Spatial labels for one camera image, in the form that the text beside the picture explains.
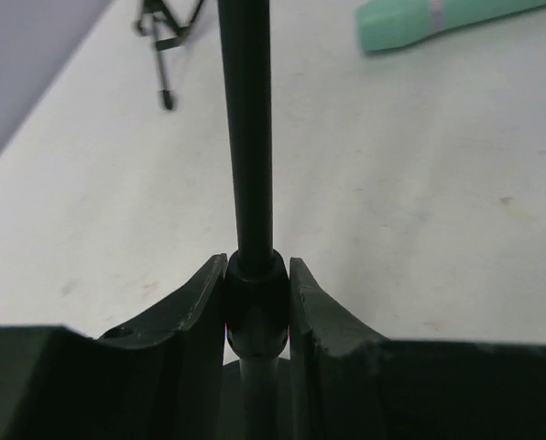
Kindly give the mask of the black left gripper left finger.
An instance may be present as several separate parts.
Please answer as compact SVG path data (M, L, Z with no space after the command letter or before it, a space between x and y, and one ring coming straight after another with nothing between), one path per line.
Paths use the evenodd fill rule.
M225 255L99 338L0 326L0 439L213 439Z

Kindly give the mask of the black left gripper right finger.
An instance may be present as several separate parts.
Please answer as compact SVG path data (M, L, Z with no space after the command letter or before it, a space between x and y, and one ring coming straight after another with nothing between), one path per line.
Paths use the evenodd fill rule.
M389 339L289 264L298 439L546 439L546 346Z

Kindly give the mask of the black shock mount stand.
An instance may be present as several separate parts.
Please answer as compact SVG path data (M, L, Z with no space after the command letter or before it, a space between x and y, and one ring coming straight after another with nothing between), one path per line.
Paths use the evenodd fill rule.
M273 239L270 8L218 4L237 250L225 274L226 339L238 357L245 439L296 439L289 274Z

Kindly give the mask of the black tripod microphone stand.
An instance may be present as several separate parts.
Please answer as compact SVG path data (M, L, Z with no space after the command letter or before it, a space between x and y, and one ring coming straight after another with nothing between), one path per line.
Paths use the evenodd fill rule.
M204 0L195 3L186 24L181 24L171 12L166 1L143 0L140 4L137 19L133 23L139 37L150 36L155 53L156 69L159 82L159 95L163 108L173 111L175 98L169 88L169 78L164 62L163 52L182 46L190 37Z

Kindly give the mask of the mint green microphone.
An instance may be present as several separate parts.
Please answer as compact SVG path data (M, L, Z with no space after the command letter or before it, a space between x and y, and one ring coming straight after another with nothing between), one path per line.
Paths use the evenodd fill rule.
M398 50L443 32L546 7L546 0L373 0L355 10L365 52Z

